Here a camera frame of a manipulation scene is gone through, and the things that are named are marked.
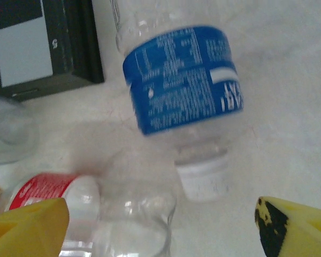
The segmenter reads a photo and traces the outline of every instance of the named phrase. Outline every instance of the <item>blue bottle label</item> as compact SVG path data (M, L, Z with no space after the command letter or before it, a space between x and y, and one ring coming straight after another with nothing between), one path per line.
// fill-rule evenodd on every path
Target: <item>blue bottle label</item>
M143 134L243 108L228 39L214 27L157 36L134 49L123 69Z

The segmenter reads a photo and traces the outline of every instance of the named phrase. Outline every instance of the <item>red bottle label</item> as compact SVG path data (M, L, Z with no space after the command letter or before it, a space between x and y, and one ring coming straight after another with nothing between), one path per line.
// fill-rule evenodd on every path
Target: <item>red bottle label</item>
M41 173L26 182L15 195L9 210L42 200L62 197L79 175Z

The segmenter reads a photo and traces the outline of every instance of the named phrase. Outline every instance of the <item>black and white checkerboard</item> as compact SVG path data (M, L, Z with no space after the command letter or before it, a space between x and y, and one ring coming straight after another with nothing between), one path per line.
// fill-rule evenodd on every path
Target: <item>black and white checkerboard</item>
M0 0L0 88L52 74L42 0Z

